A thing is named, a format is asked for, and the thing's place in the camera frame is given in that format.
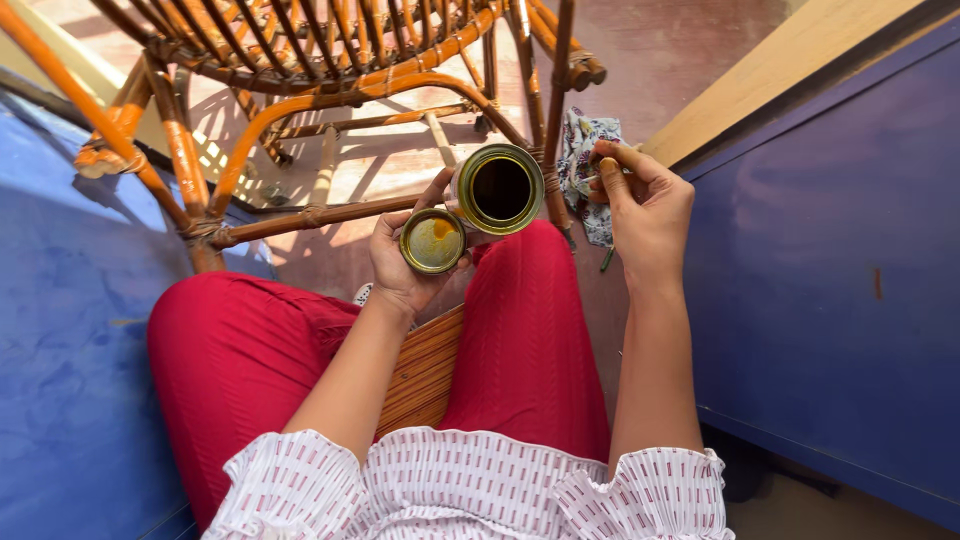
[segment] blue wall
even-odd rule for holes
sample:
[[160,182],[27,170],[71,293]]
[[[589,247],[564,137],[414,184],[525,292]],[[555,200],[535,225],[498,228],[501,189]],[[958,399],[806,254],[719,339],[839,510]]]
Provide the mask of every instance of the blue wall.
[[960,531],[960,31],[686,175],[701,418]]
[[[0,537],[173,539],[193,520],[144,333],[191,270],[135,176],[75,176],[88,137],[0,90]],[[260,242],[227,259],[272,275]]]

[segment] woman's right hand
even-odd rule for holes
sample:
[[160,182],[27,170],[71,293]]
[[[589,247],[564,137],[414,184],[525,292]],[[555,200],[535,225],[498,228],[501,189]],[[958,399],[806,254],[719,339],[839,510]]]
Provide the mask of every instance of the woman's right hand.
[[[631,293],[682,286],[693,185],[623,144],[598,140],[591,161],[596,158],[602,158],[602,181],[590,184],[590,200],[610,203],[613,244]],[[630,173],[624,175],[622,168]]]

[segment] wooden board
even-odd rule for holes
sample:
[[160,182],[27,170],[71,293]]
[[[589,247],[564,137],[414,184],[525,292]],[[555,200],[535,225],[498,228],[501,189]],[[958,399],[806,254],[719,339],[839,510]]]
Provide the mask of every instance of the wooden board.
[[673,166],[923,3],[809,0],[651,136],[643,151]]
[[387,389],[377,437],[400,428],[436,426],[443,420],[463,323],[460,304],[410,332]]

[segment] paint can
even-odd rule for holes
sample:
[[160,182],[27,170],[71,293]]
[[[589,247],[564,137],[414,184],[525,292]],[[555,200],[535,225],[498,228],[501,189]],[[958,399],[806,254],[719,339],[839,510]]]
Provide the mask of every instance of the paint can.
[[446,209],[463,224],[490,234],[522,230],[537,217],[543,200],[543,173],[519,146],[481,147],[453,169],[444,193]]
[[442,274],[457,266],[467,250],[467,231],[444,209],[422,209],[400,230],[400,253],[422,274]]

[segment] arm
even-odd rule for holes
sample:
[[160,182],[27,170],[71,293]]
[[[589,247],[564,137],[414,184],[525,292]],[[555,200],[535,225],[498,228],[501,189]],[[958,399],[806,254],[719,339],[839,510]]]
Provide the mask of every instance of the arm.
[[[624,454],[662,446],[702,452],[693,400],[690,326],[684,303],[684,245],[693,186],[652,158],[601,140],[594,153],[623,259],[630,312],[623,343],[610,475]],[[624,175],[621,167],[631,172]]]
[[[438,204],[452,169],[444,169],[424,191],[414,211]],[[439,276],[414,272],[400,254],[394,231],[411,212],[383,214],[370,239],[373,290],[285,433],[315,430],[356,455],[362,464],[373,441],[400,345],[417,313],[444,287],[453,271]],[[457,269],[470,265],[464,256]]]

